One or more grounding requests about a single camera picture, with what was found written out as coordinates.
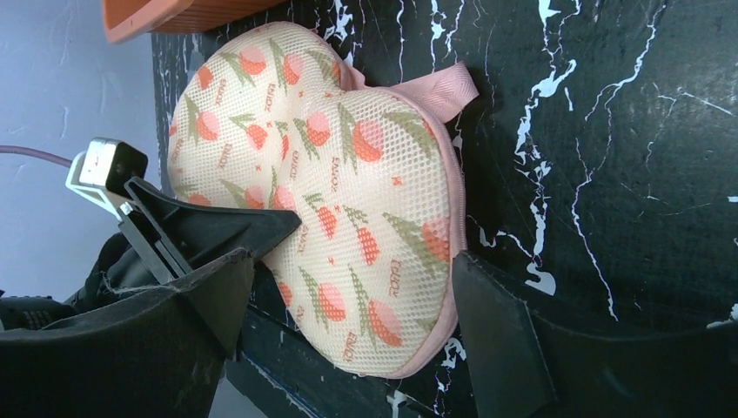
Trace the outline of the peach print mesh laundry bag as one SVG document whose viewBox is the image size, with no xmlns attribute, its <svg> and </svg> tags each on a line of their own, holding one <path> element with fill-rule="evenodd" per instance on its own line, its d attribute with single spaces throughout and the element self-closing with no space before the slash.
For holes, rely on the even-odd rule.
<svg viewBox="0 0 738 418">
<path fill-rule="evenodd" d="M 196 205 L 295 212 L 264 263 L 300 332 L 346 372 L 403 379 L 458 323 L 466 199 L 446 123 L 477 96 L 461 63 L 370 87 L 313 31 L 266 24 L 185 87 L 171 187 Z"/>
</svg>

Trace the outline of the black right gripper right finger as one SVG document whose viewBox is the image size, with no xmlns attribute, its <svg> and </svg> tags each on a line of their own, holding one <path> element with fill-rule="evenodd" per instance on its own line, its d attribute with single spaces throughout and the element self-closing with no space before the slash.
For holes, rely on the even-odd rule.
<svg viewBox="0 0 738 418">
<path fill-rule="evenodd" d="M 735 323 L 660 333 L 453 259 L 453 296 L 481 417 L 734 417 Z"/>
</svg>

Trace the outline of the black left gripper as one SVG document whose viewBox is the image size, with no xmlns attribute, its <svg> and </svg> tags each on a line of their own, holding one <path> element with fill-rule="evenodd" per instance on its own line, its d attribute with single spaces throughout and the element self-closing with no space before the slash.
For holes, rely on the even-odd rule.
<svg viewBox="0 0 738 418">
<path fill-rule="evenodd" d="M 84 286 L 64 303 L 3 297 L 3 332 L 171 332 L 173 277 L 238 249 L 260 261 L 302 224 L 289 210 L 197 206 L 136 177 L 124 189 L 132 198 L 119 210 L 125 238 L 105 243 Z"/>
</svg>

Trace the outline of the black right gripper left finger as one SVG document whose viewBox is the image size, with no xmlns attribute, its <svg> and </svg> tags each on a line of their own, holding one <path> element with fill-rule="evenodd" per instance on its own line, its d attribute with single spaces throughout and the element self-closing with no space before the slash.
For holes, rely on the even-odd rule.
<svg viewBox="0 0 738 418">
<path fill-rule="evenodd" d="M 253 275 L 238 249 L 44 329 L 2 332 L 2 416 L 206 417 Z"/>
</svg>

